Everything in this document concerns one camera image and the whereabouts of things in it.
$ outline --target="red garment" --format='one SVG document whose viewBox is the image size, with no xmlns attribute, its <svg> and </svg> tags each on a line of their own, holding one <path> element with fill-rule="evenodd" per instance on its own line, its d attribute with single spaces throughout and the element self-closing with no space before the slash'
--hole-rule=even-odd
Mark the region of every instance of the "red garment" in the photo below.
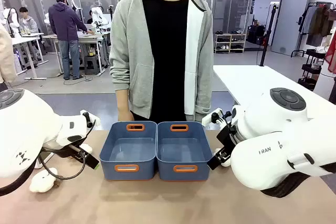
<svg viewBox="0 0 336 224">
<path fill-rule="evenodd" d="M 328 52 L 325 55 L 325 60 L 329 63 L 329 72 L 336 73 L 336 33 L 332 38 L 331 45 L 329 46 Z"/>
</svg>

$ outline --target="brown tabletop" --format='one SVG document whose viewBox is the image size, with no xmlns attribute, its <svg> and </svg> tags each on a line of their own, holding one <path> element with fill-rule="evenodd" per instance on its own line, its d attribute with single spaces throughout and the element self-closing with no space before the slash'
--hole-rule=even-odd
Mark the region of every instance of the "brown tabletop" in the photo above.
<svg viewBox="0 0 336 224">
<path fill-rule="evenodd" d="M 107 134 L 92 131 L 86 140 L 96 158 Z M 207 132 L 213 150 L 220 147 L 216 134 Z M 58 156 L 47 164 L 63 176 L 81 167 L 74 159 Z M 336 223 L 336 196 L 320 178 L 307 179 L 282 199 L 243 186 L 224 167 L 211 171 L 206 182 L 164 182 L 158 174 L 145 182 L 113 182 L 104 179 L 101 166 L 86 167 L 77 178 L 44 194 L 29 191 L 31 178 L 0 197 L 1 224 Z M 0 186 L 9 182 L 0 179 Z"/>
</svg>

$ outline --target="person in beige clothing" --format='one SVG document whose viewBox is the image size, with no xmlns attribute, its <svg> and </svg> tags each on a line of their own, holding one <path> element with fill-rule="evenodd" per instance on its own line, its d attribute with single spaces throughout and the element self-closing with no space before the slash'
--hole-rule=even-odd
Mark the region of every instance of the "person in beige clothing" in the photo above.
<svg viewBox="0 0 336 224">
<path fill-rule="evenodd" d="M 0 92 L 7 89 L 5 81 L 12 82 L 16 76 L 12 39 L 5 27 L 0 24 Z"/>
</svg>

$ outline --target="black t-shirt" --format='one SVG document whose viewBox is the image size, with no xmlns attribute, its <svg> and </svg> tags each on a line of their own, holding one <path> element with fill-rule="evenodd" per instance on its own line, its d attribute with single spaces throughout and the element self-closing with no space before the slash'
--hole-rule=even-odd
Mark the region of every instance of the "black t-shirt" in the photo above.
<svg viewBox="0 0 336 224">
<path fill-rule="evenodd" d="M 188 1 L 142 0 L 154 57 L 150 120 L 186 121 L 184 72 Z"/>
</svg>

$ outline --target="basket handle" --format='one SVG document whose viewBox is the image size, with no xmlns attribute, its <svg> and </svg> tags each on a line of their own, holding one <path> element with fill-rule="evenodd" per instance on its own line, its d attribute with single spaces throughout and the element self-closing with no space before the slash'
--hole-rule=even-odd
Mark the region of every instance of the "basket handle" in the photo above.
<svg viewBox="0 0 336 224">
<path fill-rule="evenodd" d="M 141 123 L 130 123 L 126 126 L 127 131 L 144 131 L 145 125 Z"/>
<path fill-rule="evenodd" d="M 118 173 L 135 173 L 139 171 L 138 165 L 116 165 L 114 170 Z"/>
<path fill-rule="evenodd" d="M 195 173 L 197 170 L 197 165 L 175 165 L 173 168 L 176 173 Z"/>
<path fill-rule="evenodd" d="M 189 130 L 189 126 L 187 124 L 172 124 L 170 130 L 172 132 L 186 132 Z"/>
</svg>

